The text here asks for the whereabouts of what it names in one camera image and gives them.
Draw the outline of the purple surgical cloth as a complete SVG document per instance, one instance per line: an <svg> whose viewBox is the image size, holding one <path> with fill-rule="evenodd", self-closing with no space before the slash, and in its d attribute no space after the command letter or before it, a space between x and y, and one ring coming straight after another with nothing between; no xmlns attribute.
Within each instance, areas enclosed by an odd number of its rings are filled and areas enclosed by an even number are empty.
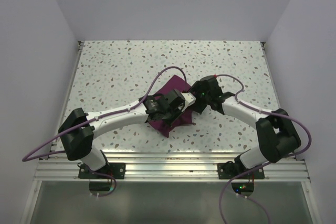
<svg viewBox="0 0 336 224"><path fill-rule="evenodd" d="M146 122L165 137L175 127L192 124L190 107L196 98L188 92L190 87L174 75L158 92L147 96L143 102L148 114Z"/></svg>

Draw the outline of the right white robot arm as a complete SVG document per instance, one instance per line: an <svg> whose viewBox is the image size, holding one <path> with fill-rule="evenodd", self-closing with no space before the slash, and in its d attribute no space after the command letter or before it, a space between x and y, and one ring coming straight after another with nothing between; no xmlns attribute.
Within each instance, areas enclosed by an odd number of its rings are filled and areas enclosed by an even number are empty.
<svg viewBox="0 0 336 224"><path fill-rule="evenodd" d="M239 101L237 94L223 92L216 76L196 81L189 92L196 98L192 108L201 114L207 106L220 114L234 117L256 130L258 145L227 162L222 169L230 176L246 178L253 168L276 163L301 146L301 139L283 109L265 110Z"/></svg>

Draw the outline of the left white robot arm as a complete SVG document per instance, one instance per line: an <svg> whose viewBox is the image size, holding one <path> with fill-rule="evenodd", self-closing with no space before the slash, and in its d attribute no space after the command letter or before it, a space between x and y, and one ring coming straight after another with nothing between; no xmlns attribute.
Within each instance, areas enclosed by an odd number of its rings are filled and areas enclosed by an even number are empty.
<svg viewBox="0 0 336 224"><path fill-rule="evenodd" d="M177 89L164 95L146 95L139 101L100 112L86 113L74 109L58 130L66 156L70 161L86 164L97 178L104 178L109 165L101 150L93 146L97 137L117 128L151 121L171 126L195 102L191 93Z"/></svg>

